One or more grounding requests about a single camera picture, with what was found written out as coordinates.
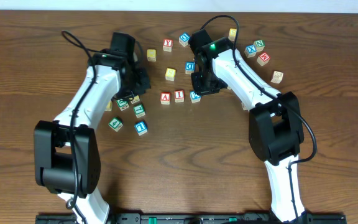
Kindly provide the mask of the blue 2 block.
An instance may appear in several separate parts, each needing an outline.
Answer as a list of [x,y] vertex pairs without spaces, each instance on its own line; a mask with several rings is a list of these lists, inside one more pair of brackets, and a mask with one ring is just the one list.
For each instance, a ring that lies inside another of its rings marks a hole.
[[201,101],[201,96],[197,95],[195,91],[190,92],[190,99],[192,103],[197,103]]

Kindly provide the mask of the red I block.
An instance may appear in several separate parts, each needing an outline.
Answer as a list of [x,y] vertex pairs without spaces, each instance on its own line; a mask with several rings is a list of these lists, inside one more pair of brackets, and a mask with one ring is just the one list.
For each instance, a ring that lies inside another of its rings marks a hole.
[[185,92],[183,90],[175,90],[175,102],[182,103],[185,99]]

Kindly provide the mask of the red A block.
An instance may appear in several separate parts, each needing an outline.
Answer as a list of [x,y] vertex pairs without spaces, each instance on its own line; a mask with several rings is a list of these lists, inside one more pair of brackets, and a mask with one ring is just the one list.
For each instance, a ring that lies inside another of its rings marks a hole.
[[169,105],[171,100],[171,93],[169,92],[161,92],[160,94],[160,102],[162,105]]

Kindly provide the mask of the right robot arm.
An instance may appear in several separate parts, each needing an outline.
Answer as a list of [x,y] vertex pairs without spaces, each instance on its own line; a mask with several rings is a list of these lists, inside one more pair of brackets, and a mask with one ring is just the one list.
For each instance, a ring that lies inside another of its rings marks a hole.
[[294,113],[273,101],[283,100],[297,110],[293,93],[282,95],[265,83],[241,57],[226,37],[211,40],[193,35],[189,45],[199,67],[191,74],[194,92],[199,95],[218,93],[230,87],[249,111],[249,143],[264,162],[272,191],[271,211],[281,222],[293,222],[305,208],[297,184],[297,168],[289,163],[298,159],[304,140],[302,124]]

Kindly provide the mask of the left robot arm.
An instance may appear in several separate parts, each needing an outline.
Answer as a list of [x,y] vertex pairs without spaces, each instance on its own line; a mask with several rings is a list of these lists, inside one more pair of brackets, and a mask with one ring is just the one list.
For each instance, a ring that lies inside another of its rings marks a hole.
[[113,97],[145,93],[150,81],[134,53],[95,53],[84,82],[53,121],[34,129],[35,181],[74,203],[77,223],[107,223],[109,205],[97,188],[101,161],[95,131]]

